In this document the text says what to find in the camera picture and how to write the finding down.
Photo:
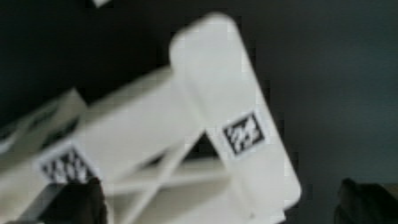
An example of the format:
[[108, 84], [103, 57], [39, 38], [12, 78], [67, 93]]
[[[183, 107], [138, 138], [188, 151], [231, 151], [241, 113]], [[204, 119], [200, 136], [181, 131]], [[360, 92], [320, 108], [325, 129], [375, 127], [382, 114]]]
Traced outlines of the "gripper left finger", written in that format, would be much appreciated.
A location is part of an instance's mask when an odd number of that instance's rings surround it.
[[108, 224], [99, 179], [48, 184], [10, 224]]

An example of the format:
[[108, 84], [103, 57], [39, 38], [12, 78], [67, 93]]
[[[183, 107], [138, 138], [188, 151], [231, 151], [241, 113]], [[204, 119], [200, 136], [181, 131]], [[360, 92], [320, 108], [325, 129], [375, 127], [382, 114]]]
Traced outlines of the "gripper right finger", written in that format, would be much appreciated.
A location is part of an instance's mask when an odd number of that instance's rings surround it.
[[359, 183], [344, 178], [337, 198], [334, 224], [398, 224], [398, 183]]

